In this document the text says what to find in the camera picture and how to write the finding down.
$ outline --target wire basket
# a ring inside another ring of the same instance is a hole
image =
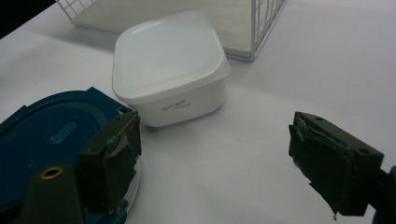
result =
[[[56,0],[75,25],[122,33],[180,10],[202,10],[230,58],[254,61],[286,0]]]

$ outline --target white table surface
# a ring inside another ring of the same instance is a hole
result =
[[[0,122],[61,91],[111,90],[117,35],[54,5],[0,40]],[[294,166],[295,111],[322,116],[396,165],[396,2],[289,0],[254,63],[230,60],[217,111],[141,126],[142,177],[127,223],[334,223]],[[338,216],[337,223],[371,223]]]

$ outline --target blue lid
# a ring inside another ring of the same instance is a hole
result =
[[[129,108],[95,88],[51,95],[0,124],[0,207],[20,200],[29,176],[53,163],[76,163],[77,152]]]

